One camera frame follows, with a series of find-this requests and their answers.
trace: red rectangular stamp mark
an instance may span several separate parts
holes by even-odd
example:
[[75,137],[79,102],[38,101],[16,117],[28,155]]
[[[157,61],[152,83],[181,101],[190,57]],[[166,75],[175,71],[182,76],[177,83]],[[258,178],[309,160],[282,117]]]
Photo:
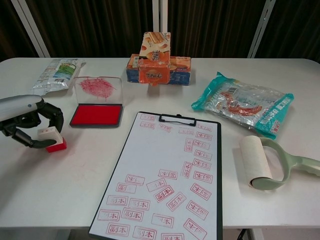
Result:
[[126,183],[118,183],[116,186],[116,191],[120,193],[128,193],[128,194],[135,194],[137,186],[132,184]]
[[205,139],[205,140],[209,140],[209,141],[211,141],[211,139],[212,139],[212,135],[206,134],[206,133],[202,133],[202,132],[199,132],[199,131],[196,132],[195,136],[197,138],[201,138],[201,139]]
[[181,192],[178,192],[170,201],[167,202],[166,206],[173,212],[176,210],[185,200],[186,196]]
[[140,123],[140,127],[149,128],[149,129],[155,129],[156,124],[142,121],[142,122]]
[[197,215],[202,220],[205,220],[209,213],[207,210],[205,210],[203,207],[199,206],[192,200],[187,204],[186,209]]
[[154,190],[163,188],[166,185],[167,185],[166,180],[164,178],[160,178],[158,180],[147,183],[146,187],[148,188],[149,192],[152,192]]
[[200,171],[194,171],[193,178],[212,184],[212,179],[214,178],[214,176],[200,172]]
[[162,200],[166,199],[170,195],[172,195],[175,191],[172,189],[170,185],[166,186],[160,192],[154,195],[156,201],[160,203]]
[[187,138],[187,139],[185,140],[184,151],[185,151],[185,152],[191,152],[191,153],[192,153],[193,144],[194,144],[194,140],[193,140],[193,139],[190,139],[190,138]]
[[148,120],[148,121],[154,121],[155,120],[155,116],[152,115],[147,115],[147,114],[141,114],[140,115],[140,119],[141,120]]
[[194,183],[191,186],[190,190],[198,196],[200,196],[201,198],[203,198],[204,200],[208,200],[211,196],[211,192],[209,192],[208,190],[204,189],[202,186],[196,183]]
[[118,223],[109,223],[106,229],[106,234],[117,235],[122,237],[129,236],[130,226]]
[[141,222],[142,218],[144,217],[144,212],[140,210],[130,209],[130,208],[123,208],[121,218],[138,221]]
[[98,220],[101,221],[119,221],[120,219],[120,210],[107,210],[101,209],[98,214]]
[[183,233],[161,233],[161,240],[185,240]]
[[135,239],[155,240],[156,235],[157,235],[157,231],[154,229],[150,229],[142,226],[135,226],[132,236]]
[[161,177],[161,178],[177,180],[178,172],[177,171],[160,169],[158,176]]
[[200,148],[203,148],[203,149],[207,149],[207,150],[210,148],[210,143],[199,141],[196,139],[193,141],[193,145],[200,147]]
[[175,218],[173,216],[165,216],[161,214],[154,213],[152,215],[151,223],[154,225],[173,228],[174,227]]
[[193,236],[195,236],[198,240],[205,239],[207,232],[200,227],[198,224],[196,224],[194,221],[192,221],[190,218],[186,220],[183,227],[191,233]]
[[200,157],[200,158],[203,158],[203,159],[207,159],[207,160],[209,160],[209,161],[211,161],[211,157],[212,157],[212,154],[211,154],[211,153],[204,152],[204,151],[200,151],[200,150],[195,150],[194,155],[195,155],[196,157]]
[[193,160],[193,165],[206,170],[210,170],[211,168],[211,163],[196,158]]
[[191,168],[192,168],[192,163],[185,161],[182,167],[181,175],[188,179],[190,176]]
[[168,133],[171,132],[172,127],[166,126],[166,125],[161,124],[161,123],[159,124],[159,126],[160,126],[160,128],[161,128],[162,130],[165,130],[165,131],[168,132]]
[[127,206],[127,202],[128,202],[127,196],[109,195],[106,200],[106,204],[118,205],[118,206]]
[[136,185],[142,186],[145,182],[145,178],[142,176],[135,176],[135,175],[128,174],[125,178],[125,182],[129,184],[136,184]]
[[212,128],[211,128],[211,127],[202,125],[201,123],[199,123],[197,127],[198,127],[199,129],[203,129],[203,130],[206,130],[206,131],[208,131],[208,132],[212,132]]
[[190,134],[193,135],[194,131],[192,129],[189,128],[184,128],[184,127],[179,127],[179,133],[180,134]]
[[143,199],[137,199],[137,198],[130,199],[129,208],[140,209],[140,210],[149,210],[149,207],[150,207],[149,200],[143,200]]

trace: plastic snack bag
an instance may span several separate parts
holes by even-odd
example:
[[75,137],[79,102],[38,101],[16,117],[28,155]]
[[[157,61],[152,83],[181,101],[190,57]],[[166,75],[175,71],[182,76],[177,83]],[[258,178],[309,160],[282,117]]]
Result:
[[211,111],[275,139],[293,100],[292,93],[245,84],[217,72],[191,107],[195,111]]
[[31,94],[43,96],[49,92],[68,89],[84,62],[76,58],[53,59],[33,85]]

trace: black clipboard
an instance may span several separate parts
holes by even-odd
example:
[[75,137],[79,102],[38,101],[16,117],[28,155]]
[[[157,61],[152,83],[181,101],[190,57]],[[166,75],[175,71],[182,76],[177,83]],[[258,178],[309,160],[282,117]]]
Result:
[[217,124],[217,146],[216,146],[216,152],[217,152],[217,199],[216,199],[216,239],[217,240],[222,240],[223,239],[223,202],[222,202],[222,148],[221,148],[221,124],[219,122],[216,122],[216,121],[209,121],[209,120],[202,120],[202,119],[196,119],[196,118],[191,118],[191,117],[185,117],[185,116],[181,116],[180,114],[177,114],[177,115],[170,115],[170,114],[159,114],[159,113],[153,113],[153,112],[145,112],[145,111],[139,111],[135,118],[134,118],[134,121],[132,123],[132,126],[130,128],[130,131],[129,131],[129,134],[125,140],[125,143],[123,145],[123,148],[121,150],[121,153],[119,155],[119,158],[116,162],[116,165],[113,169],[113,172],[111,174],[111,177],[110,177],[110,180],[106,186],[106,189],[103,193],[103,196],[101,198],[101,201],[99,203],[99,206],[97,208],[97,211],[94,215],[94,218],[91,222],[91,225],[90,225],[90,228],[88,230],[88,235],[91,237],[91,238],[95,238],[95,239],[100,239],[100,240],[115,240],[116,238],[110,238],[110,237],[104,237],[104,236],[100,236],[100,235],[95,235],[95,234],[92,234],[90,233],[90,230],[93,226],[93,223],[97,217],[97,214],[99,212],[99,209],[100,209],[100,206],[101,204],[103,203],[103,199],[105,197],[105,194],[107,192],[107,189],[109,187],[109,184],[114,176],[114,173],[115,173],[115,170],[118,166],[118,163],[119,163],[119,160],[122,156],[122,153],[124,151],[124,148],[127,144],[127,141],[128,141],[128,138],[130,136],[130,133],[132,131],[132,128],[134,126],[134,123],[137,119],[137,116],[138,114],[141,113],[141,114],[150,114],[150,115],[155,115],[155,116],[159,116],[159,122],[169,122],[169,123],[175,123],[175,124],[182,124],[182,125],[188,125],[188,126],[191,126],[191,127],[196,127],[197,125],[197,121],[201,121],[201,122],[205,122],[205,123],[212,123],[212,124]]

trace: clipboard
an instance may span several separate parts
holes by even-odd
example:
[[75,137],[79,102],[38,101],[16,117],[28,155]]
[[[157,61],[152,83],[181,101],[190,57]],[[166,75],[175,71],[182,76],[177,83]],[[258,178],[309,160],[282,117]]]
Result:
[[221,240],[219,122],[137,113],[88,234],[101,240]]

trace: red ink smear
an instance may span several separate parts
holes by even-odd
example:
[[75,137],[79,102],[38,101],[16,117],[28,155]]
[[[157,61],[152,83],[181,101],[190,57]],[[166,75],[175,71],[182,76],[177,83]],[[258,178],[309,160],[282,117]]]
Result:
[[82,90],[96,97],[107,99],[114,91],[112,84],[102,78],[87,78],[80,83]]

